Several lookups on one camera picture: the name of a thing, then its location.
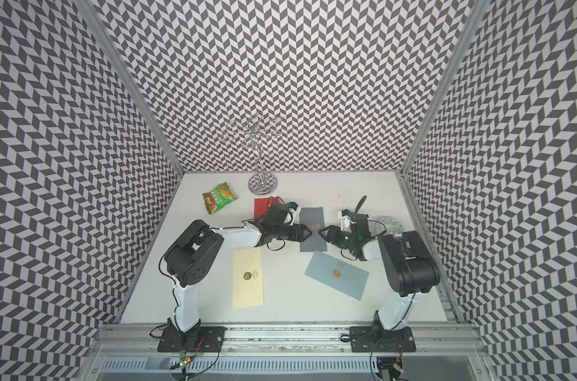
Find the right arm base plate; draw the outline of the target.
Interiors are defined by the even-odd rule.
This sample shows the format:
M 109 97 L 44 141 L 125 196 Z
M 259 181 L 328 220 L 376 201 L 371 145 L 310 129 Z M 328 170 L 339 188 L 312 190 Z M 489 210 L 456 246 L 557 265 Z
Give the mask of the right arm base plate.
M 378 311 L 370 325 L 351 326 L 346 342 L 352 352 L 416 352 L 412 329 L 402 325 L 391 325 L 386 329 Z

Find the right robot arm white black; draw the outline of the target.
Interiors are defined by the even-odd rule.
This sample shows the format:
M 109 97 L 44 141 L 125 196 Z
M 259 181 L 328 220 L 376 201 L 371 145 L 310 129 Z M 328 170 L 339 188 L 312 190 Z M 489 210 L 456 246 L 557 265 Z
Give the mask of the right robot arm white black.
M 415 230 L 391 233 L 367 214 L 349 212 L 340 217 L 338 225 L 321 229 L 319 235 L 355 260 L 383 265 L 393 296 L 374 313 L 372 324 L 377 332 L 404 328 L 416 297 L 440 283 L 438 265 Z

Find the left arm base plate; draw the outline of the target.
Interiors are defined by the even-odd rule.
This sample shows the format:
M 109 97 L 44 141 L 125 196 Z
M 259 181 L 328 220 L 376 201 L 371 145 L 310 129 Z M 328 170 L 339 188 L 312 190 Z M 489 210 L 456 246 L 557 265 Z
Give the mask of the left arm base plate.
M 201 326 L 198 322 L 187 332 L 180 331 L 171 319 L 159 338 L 158 352 L 219 352 L 223 347 L 226 327 Z

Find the red envelope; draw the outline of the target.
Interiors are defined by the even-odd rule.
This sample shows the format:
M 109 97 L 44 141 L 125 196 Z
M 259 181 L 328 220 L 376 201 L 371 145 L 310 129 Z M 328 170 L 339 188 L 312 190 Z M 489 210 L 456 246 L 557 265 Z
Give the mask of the red envelope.
M 255 198 L 254 200 L 254 218 L 253 220 L 261 220 L 268 213 L 273 204 L 279 203 L 278 197 Z

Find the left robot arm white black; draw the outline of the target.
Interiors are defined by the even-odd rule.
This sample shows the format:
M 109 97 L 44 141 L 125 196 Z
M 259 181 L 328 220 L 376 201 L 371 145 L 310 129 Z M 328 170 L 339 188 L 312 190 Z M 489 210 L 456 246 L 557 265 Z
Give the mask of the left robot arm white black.
M 293 203 L 274 203 L 263 214 L 242 221 L 235 227 L 214 227 L 196 219 L 164 252 L 161 273 L 172 279 L 176 307 L 169 322 L 180 333 L 188 333 L 200 324 L 198 284 L 212 268 L 224 249 L 250 249 L 272 241 L 304 242 L 313 232 L 296 222 L 300 212 Z

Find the dark grey envelope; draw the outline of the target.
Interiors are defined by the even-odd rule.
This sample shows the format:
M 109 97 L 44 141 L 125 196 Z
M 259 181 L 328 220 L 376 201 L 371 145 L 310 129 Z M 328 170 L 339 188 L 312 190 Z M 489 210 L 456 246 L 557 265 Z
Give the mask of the dark grey envelope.
M 299 250 L 301 252 L 326 252 L 327 242 L 319 235 L 319 231 L 326 226 L 323 208 L 309 207 L 302 209 L 299 215 L 299 222 L 306 225 L 311 233 L 311 236 L 299 244 Z

